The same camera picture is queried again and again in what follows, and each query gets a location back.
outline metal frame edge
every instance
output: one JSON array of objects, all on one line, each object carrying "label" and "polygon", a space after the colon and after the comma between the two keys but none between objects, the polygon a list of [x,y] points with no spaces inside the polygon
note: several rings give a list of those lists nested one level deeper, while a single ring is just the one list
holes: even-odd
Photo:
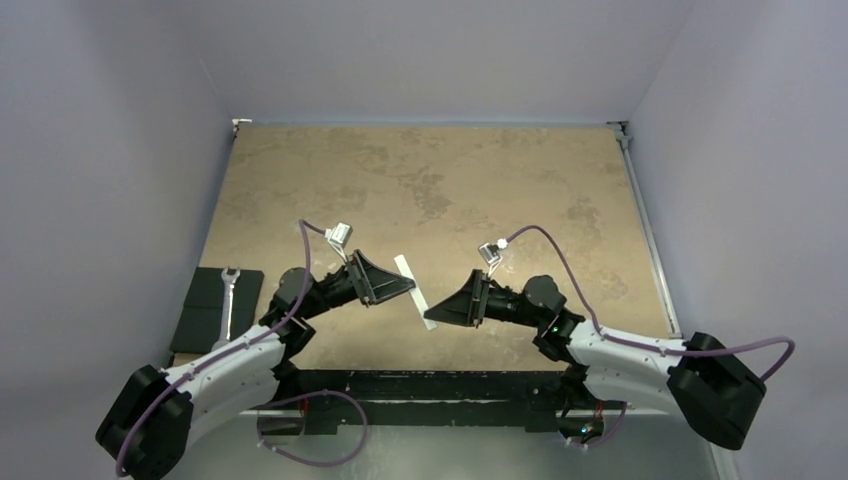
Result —
[{"label": "metal frame edge", "polygon": [[627,170],[627,177],[630,180],[630,191],[633,193],[636,210],[639,212],[639,222],[642,224],[642,233],[645,237],[645,243],[648,246],[648,254],[651,256],[651,270],[654,275],[654,283],[657,286],[660,302],[662,302],[666,313],[666,326],[668,327],[669,338],[683,338],[683,333],[680,331],[680,324],[677,322],[677,314],[674,311],[674,304],[671,301],[671,293],[668,290],[665,271],[663,270],[662,261],[657,251],[654,232],[651,230],[651,222],[648,219],[648,212],[645,210],[645,203],[642,200],[642,191],[639,189],[639,182],[636,180],[636,172],[633,170],[633,162],[630,159],[629,142],[633,137],[626,134],[624,130],[625,126],[621,122],[610,123],[610,127],[615,133],[615,139],[618,141],[618,146],[621,149],[624,167]]}]

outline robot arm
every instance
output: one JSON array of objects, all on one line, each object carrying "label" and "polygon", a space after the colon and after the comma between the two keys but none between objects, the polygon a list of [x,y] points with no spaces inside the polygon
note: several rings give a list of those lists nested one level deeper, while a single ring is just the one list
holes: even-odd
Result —
[{"label": "robot arm", "polygon": [[[223,348],[243,344],[244,349],[195,369],[218,355],[212,351],[198,360],[167,370],[150,365],[138,369],[127,381],[95,438],[117,459],[130,429],[164,392],[165,398],[136,432],[123,461],[123,469],[136,480],[156,480],[167,474],[186,449],[206,433],[240,412],[272,400],[280,387],[275,373],[315,335],[306,320],[354,300],[377,305],[415,287],[415,282],[373,265],[356,250],[345,257],[335,273],[315,282],[303,268],[283,274],[268,313],[258,325]],[[310,288],[291,321],[276,331],[294,305],[304,279]],[[177,379],[188,377],[176,388]]]},{"label": "robot arm", "polygon": [[[715,338],[696,333],[689,341],[664,340],[605,327],[602,335],[565,303],[547,275],[529,279],[518,293],[474,270],[457,293],[424,316],[464,327],[479,327],[491,318],[535,328],[533,344],[552,361],[568,362],[570,377],[582,380],[593,399],[668,412],[684,418],[710,442],[741,448],[766,393],[765,384],[733,355],[666,354],[723,349]],[[607,335],[624,342],[610,341]],[[622,344],[627,342],[656,350]]]}]

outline tan tabletop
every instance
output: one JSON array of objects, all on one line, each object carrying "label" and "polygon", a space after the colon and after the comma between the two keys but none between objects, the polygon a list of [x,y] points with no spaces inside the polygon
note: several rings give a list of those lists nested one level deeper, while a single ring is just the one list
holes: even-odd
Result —
[{"label": "tan tabletop", "polygon": [[[601,322],[667,337],[648,249],[621,152],[607,129],[313,128],[242,124],[201,265],[265,272],[257,318],[288,268],[303,265],[296,225],[339,221],[359,248],[397,271],[404,254],[430,305],[454,293],[477,247],[529,223],[565,249]],[[341,259],[318,235],[320,280]],[[548,274],[586,314],[556,254],[528,232],[504,252],[499,283],[521,290]],[[300,368],[558,370],[531,343],[532,329],[487,320],[477,330],[428,332],[409,295],[358,302],[310,320],[318,333],[294,358]]]}]

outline metal wrench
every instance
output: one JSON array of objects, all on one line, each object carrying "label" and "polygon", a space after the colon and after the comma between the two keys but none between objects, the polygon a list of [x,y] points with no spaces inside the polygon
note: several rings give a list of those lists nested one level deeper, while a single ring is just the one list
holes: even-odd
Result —
[{"label": "metal wrench", "polygon": [[224,306],[221,309],[221,334],[218,341],[212,345],[212,350],[230,343],[230,326],[233,322],[233,291],[236,281],[241,275],[241,269],[236,268],[235,273],[230,273],[230,267],[221,270],[221,280],[224,282]]}]

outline gray wall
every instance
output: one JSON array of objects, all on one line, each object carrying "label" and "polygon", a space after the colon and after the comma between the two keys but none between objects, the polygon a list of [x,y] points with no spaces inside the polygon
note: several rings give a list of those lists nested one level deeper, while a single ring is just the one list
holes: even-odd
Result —
[{"label": "gray wall", "polygon": [[181,0],[234,116],[630,117],[694,0]]},{"label": "gray wall", "polygon": [[0,477],[98,479],[164,357],[231,142],[168,2],[0,2]]},{"label": "gray wall", "polygon": [[[633,117],[633,160],[680,321],[788,334],[743,478],[848,470],[848,4],[699,1]],[[762,372],[779,353],[744,357]]]}]

